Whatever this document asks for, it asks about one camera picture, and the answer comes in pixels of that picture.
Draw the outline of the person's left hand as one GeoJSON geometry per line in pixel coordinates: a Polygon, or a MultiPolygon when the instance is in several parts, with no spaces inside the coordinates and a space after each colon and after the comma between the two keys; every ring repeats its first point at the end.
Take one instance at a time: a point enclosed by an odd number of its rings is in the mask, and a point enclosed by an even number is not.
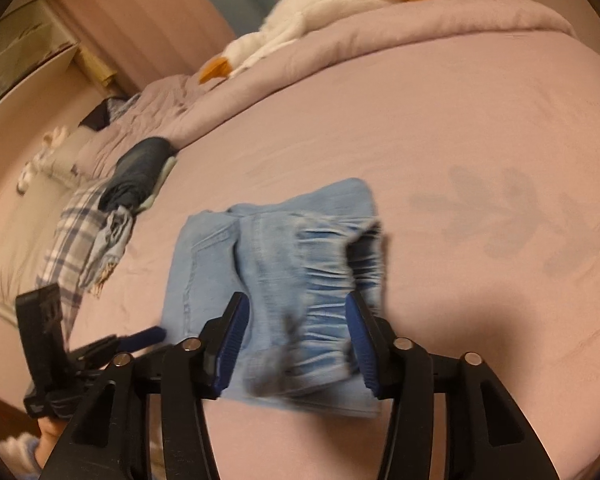
{"type": "Polygon", "coordinates": [[[43,468],[50,458],[50,454],[52,454],[68,423],[68,420],[53,417],[41,417],[38,419],[38,429],[41,435],[34,451],[34,457],[40,468],[43,468]]]}

